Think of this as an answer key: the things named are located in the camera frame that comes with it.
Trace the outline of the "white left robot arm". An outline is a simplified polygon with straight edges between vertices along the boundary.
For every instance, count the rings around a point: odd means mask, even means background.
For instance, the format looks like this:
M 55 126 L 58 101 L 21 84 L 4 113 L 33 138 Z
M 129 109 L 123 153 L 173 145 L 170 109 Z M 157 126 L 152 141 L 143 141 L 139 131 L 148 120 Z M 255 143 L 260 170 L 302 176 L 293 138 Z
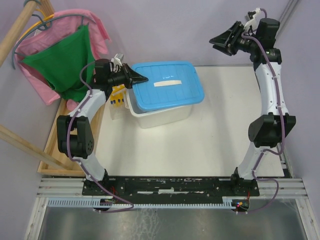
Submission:
M 100 58 L 83 65 L 79 80 L 87 87 L 87 92 L 73 111 L 57 118 L 58 150 L 81 167 L 99 195 L 106 195 L 111 183 L 107 170 L 101 166 L 93 151 L 92 118 L 109 100 L 114 87 L 124 85 L 126 89 L 135 89 L 149 83 L 150 78 L 123 63 L 120 54 L 117 54 L 112 59 Z

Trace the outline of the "white plastic bin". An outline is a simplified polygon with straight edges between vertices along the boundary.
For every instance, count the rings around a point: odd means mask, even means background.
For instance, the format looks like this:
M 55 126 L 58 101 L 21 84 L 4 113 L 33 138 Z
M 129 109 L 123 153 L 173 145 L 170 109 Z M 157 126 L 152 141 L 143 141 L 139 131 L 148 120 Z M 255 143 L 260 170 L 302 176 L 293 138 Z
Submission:
M 137 104 L 134 92 L 128 89 L 126 92 L 126 104 L 131 115 L 137 120 L 142 129 L 148 129 L 174 123 L 187 119 L 192 112 L 192 105 L 184 105 L 145 112 Z

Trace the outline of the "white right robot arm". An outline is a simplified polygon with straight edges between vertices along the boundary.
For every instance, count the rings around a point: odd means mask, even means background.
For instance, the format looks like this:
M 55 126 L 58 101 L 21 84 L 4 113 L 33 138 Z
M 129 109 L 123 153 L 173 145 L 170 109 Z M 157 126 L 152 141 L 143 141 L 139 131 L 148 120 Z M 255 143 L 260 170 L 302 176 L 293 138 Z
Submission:
M 238 51 L 250 54 L 261 97 L 261 114 L 248 127 L 250 141 L 241 164 L 230 177 L 229 189 L 236 196 L 257 185 L 257 170 L 263 157 L 281 155 L 285 139 L 296 125 L 285 103 L 281 83 L 282 54 L 275 47 L 278 20 L 264 17 L 257 26 L 236 21 L 227 31 L 212 38 L 212 47 L 228 56 Z

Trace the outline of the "blue plastic tray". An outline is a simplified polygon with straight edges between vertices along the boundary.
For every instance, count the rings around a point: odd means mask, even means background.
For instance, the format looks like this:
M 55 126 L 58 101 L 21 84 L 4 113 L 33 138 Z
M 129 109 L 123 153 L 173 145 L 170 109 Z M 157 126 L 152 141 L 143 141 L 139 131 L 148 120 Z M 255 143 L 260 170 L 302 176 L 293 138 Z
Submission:
M 144 112 L 199 104 L 205 93 L 195 67 L 188 61 L 136 63 L 131 67 L 148 78 L 133 86 L 137 106 Z

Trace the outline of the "yellow test tube rack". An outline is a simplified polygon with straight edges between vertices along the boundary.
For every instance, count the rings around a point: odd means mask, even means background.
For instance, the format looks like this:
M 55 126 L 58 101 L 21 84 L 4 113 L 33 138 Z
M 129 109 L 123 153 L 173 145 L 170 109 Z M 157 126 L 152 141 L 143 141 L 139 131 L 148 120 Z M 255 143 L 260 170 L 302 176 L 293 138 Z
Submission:
M 114 108 L 118 108 L 122 106 L 125 102 L 125 100 L 124 102 L 122 102 L 122 99 L 125 98 L 125 94 L 126 94 L 126 88 L 123 84 L 114 86 L 112 88 L 112 93 L 109 97 L 110 104 L 113 100 L 115 100 L 115 104 L 111 104 Z

